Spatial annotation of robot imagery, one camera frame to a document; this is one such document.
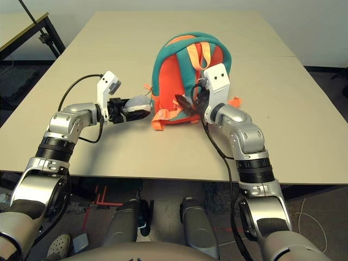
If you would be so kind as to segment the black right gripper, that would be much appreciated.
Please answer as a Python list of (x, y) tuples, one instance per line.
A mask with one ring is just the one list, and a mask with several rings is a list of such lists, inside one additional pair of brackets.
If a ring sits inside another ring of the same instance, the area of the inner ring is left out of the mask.
[(187, 115), (203, 116), (209, 104), (210, 91), (206, 88), (206, 81), (198, 81), (191, 88), (191, 102), (183, 95), (175, 94), (178, 105), (183, 109)]

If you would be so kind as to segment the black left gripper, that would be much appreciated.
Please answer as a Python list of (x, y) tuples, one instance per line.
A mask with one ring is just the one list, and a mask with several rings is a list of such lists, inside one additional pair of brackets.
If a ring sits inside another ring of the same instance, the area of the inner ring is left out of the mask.
[(108, 101), (107, 108), (109, 114), (109, 122), (113, 124), (141, 120), (149, 116), (148, 110), (135, 110), (124, 112), (123, 109), (128, 102), (128, 99), (111, 98)]

